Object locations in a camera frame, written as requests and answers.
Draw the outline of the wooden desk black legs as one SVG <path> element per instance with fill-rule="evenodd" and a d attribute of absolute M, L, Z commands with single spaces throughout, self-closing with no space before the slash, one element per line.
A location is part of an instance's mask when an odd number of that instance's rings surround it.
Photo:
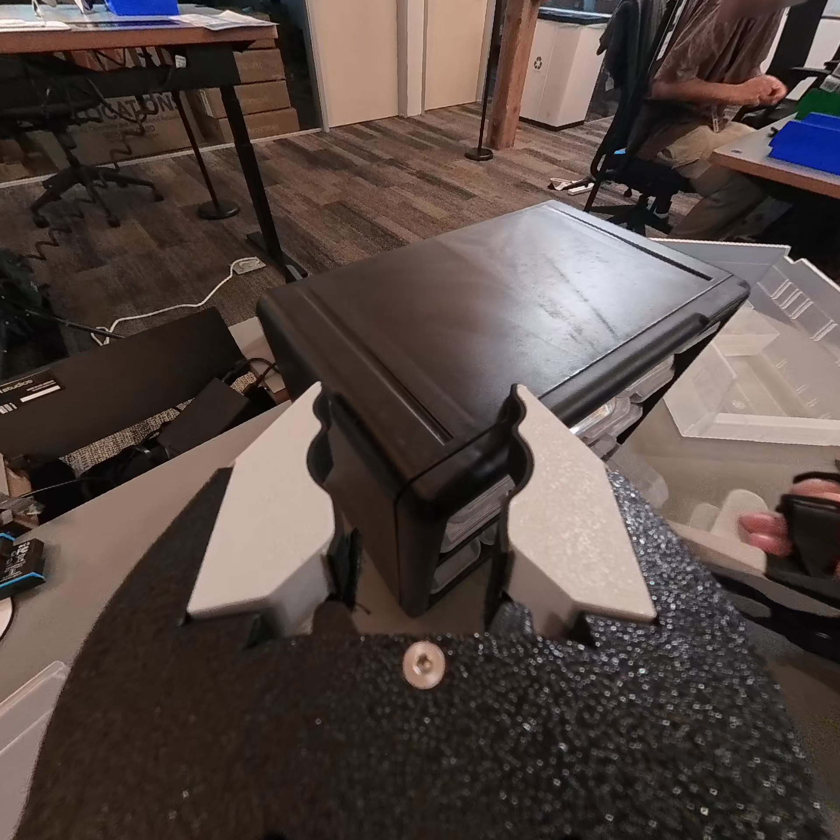
<path fill-rule="evenodd" d="M 219 30 L 171 20 L 156 24 L 162 15 L 120 18 L 111 13 L 84 14 L 72 7 L 66 13 L 52 9 L 41 16 L 36 3 L 2 6 L 2 128 L 15 122 L 25 128 L 51 128 L 66 122 L 97 102 L 135 96 L 142 102 L 156 92 L 210 88 L 220 90 L 239 166 L 259 225 L 248 241 L 266 262 L 278 268 L 287 282 L 307 276 L 280 244 L 275 221 L 256 159 L 245 117 L 235 93 L 241 79 L 235 52 L 262 39 L 260 28 L 273 25 L 256 20 L 252 25 Z M 57 53 L 104 49 L 162 48 L 171 63 L 161 66 L 91 70 L 56 57 Z"/>

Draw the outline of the clear plastic drawer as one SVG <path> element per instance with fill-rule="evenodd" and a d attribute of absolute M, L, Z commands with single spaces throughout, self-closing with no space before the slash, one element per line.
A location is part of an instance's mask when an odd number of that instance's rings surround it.
<path fill-rule="evenodd" d="M 760 496 L 735 489 L 727 494 L 720 507 L 702 502 L 694 507 L 687 523 L 669 521 L 668 525 L 707 567 L 764 577 L 768 568 L 767 556 L 747 544 L 747 533 L 740 525 L 740 517 L 769 511 Z"/>

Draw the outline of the black office chair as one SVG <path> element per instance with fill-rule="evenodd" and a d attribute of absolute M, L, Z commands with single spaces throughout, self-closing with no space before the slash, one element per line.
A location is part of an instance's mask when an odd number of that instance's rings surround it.
<path fill-rule="evenodd" d="M 44 191 L 30 206 L 29 211 L 38 228 L 47 228 L 49 221 L 45 207 L 58 202 L 73 187 L 82 186 L 89 203 L 99 207 L 111 227 L 121 222 L 105 203 L 100 190 L 109 184 L 121 188 L 141 186 L 150 190 L 155 202 L 164 196 L 151 181 L 121 173 L 116 164 L 112 167 L 82 163 L 76 154 L 77 142 L 70 128 L 99 121 L 95 111 L 106 108 L 107 100 L 91 77 L 19 77 L 2 82 L 1 112 L 2 132 L 27 133 L 44 131 L 57 141 L 66 158 L 66 166 L 44 182 Z"/>
<path fill-rule="evenodd" d="M 670 208 L 679 193 L 693 193 L 674 169 L 642 160 L 643 116 L 655 62 L 665 55 L 684 2 L 619 2 L 598 47 L 618 102 L 611 125 L 591 162 L 587 213 L 639 235 L 670 232 Z"/>

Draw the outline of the wooden post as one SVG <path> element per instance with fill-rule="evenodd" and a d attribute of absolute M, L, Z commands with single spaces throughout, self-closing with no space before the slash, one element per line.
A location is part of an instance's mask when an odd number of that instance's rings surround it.
<path fill-rule="evenodd" d="M 505 2 L 486 138 L 487 146 L 493 151 L 507 150 L 515 144 L 540 4 L 540 1 Z"/>

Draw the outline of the person's right hand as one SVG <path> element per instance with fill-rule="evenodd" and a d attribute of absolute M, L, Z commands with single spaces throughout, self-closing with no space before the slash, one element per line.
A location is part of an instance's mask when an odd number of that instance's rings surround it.
<path fill-rule="evenodd" d="M 786 491 L 787 495 L 839 503 L 838 478 L 822 476 L 797 480 Z M 788 558 L 793 552 L 789 530 L 784 516 L 775 511 L 745 513 L 738 525 L 745 534 L 747 544 L 775 557 Z"/>

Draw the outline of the clear plastic storage bin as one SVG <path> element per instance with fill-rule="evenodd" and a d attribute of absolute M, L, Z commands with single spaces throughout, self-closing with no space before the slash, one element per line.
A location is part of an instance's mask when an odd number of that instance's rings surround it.
<path fill-rule="evenodd" d="M 839 446 L 839 291 L 784 245 L 672 240 L 749 298 L 665 394 L 683 437 Z"/>
<path fill-rule="evenodd" d="M 1 704 L 1 838 L 12 839 L 22 818 L 40 745 L 69 668 L 56 661 Z"/>

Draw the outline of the white recycling bin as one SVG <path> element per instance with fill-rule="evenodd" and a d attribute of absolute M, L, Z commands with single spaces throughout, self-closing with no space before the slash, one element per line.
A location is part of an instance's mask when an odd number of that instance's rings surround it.
<path fill-rule="evenodd" d="M 601 38 L 611 19 L 541 6 L 521 97 L 520 120 L 559 131 L 582 125 L 601 73 Z"/>

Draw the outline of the black stanchion pole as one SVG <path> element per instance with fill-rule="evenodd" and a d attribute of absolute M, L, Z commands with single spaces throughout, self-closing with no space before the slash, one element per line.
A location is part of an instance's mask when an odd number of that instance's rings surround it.
<path fill-rule="evenodd" d="M 221 221 L 236 216 L 239 213 L 239 206 L 228 200 L 220 199 L 215 190 L 215 186 L 204 162 L 203 153 L 196 140 L 193 125 L 187 116 L 182 94 L 179 91 L 174 91 L 172 97 L 208 194 L 208 201 L 199 205 L 196 209 L 198 216 L 206 221 Z"/>
<path fill-rule="evenodd" d="M 488 148 L 485 144 L 485 134 L 487 126 L 487 111 L 490 100 L 491 76 L 494 72 L 494 67 L 498 58 L 497 51 L 500 36 L 502 5 L 502 1 L 493 2 L 493 17 L 490 27 L 490 39 L 486 58 L 485 76 L 480 100 L 481 110 L 479 118 L 478 139 L 474 147 L 470 147 L 465 151 L 465 158 L 473 162 L 488 162 L 492 160 L 494 156 L 492 150 Z"/>

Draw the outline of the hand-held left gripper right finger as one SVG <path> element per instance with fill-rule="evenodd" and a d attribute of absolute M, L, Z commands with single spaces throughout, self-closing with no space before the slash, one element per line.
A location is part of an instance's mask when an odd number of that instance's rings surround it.
<path fill-rule="evenodd" d="M 581 616 L 657 619 L 603 462 L 522 384 L 509 467 L 515 481 L 502 528 L 502 590 L 531 614 L 537 635 L 568 634 Z"/>

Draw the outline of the green plastic bin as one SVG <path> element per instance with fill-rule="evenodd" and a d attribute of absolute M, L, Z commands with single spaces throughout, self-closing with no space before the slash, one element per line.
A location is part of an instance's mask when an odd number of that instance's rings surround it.
<path fill-rule="evenodd" d="M 815 87 L 804 93 L 797 101 L 794 118 L 803 120 L 812 113 L 839 118 L 839 89 Z"/>

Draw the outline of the black tripod stand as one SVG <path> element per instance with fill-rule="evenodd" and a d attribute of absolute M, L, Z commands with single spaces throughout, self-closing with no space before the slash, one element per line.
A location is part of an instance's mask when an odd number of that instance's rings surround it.
<path fill-rule="evenodd" d="M 1 251 L 1 374 L 6 379 L 68 356 L 62 329 L 118 339 L 117 333 L 91 328 L 55 314 L 47 288 L 35 283 L 26 257 Z"/>

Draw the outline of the black power adapter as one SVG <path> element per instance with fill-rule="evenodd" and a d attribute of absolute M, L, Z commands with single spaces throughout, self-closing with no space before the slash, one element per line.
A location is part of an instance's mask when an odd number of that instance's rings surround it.
<path fill-rule="evenodd" d="M 249 399 L 219 379 L 212 379 L 158 433 L 157 442 L 171 458 L 204 444 L 242 422 Z"/>

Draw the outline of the black drawer cabinet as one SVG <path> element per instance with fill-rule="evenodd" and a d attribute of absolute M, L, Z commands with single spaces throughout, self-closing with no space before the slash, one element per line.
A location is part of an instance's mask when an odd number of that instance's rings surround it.
<path fill-rule="evenodd" d="M 558 202 L 268 291 L 256 314 L 291 397 L 320 382 L 326 484 L 405 614 L 465 574 L 438 567 L 496 520 L 506 401 L 524 385 L 573 426 L 627 392 L 646 413 L 749 283 Z"/>

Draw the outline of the stack of cardboard boxes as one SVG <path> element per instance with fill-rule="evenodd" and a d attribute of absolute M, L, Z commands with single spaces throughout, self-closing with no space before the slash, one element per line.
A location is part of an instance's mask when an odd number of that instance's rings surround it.
<path fill-rule="evenodd" d="M 298 113 L 291 104 L 286 72 L 276 44 L 263 40 L 235 51 L 241 84 L 234 88 L 251 139 L 299 131 Z M 168 91 L 111 98 L 99 102 L 71 124 L 68 136 L 73 154 L 86 164 L 113 164 L 183 151 L 190 147 L 187 129 L 199 144 L 230 144 L 233 135 L 218 88 L 180 94 L 184 114 Z"/>

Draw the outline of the black labelled cardboard box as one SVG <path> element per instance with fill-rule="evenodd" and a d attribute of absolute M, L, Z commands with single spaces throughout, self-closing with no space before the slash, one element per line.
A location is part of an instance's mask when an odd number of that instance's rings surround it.
<path fill-rule="evenodd" d="M 214 308 L 1 384 L 1 453 L 50 461 L 192 400 L 245 362 Z"/>

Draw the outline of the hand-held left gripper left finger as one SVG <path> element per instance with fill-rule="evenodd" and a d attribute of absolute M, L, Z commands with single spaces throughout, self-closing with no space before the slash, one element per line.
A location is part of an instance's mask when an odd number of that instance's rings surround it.
<path fill-rule="evenodd" d="M 187 604 L 192 620 L 258 614 L 288 637 L 331 594 L 336 514 L 315 459 L 322 397 L 311 385 L 234 460 Z"/>

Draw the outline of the white paper sheets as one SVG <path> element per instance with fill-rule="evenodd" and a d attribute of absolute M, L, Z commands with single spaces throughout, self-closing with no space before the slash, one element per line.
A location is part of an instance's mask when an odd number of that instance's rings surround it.
<path fill-rule="evenodd" d="M 194 28 L 204 28 L 212 32 L 240 28 L 268 28 L 274 26 L 269 20 L 251 17 L 232 10 L 219 14 L 180 13 L 168 17 L 174 23 Z"/>

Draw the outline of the grey top desk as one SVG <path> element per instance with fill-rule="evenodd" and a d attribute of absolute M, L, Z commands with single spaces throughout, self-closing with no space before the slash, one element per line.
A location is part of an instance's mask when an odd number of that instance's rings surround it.
<path fill-rule="evenodd" d="M 838 175 L 770 157 L 770 141 L 792 120 L 793 117 L 786 117 L 741 140 L 717 148 L 710 155 L 710 163 L 765 181 L 839 199 Z"/>

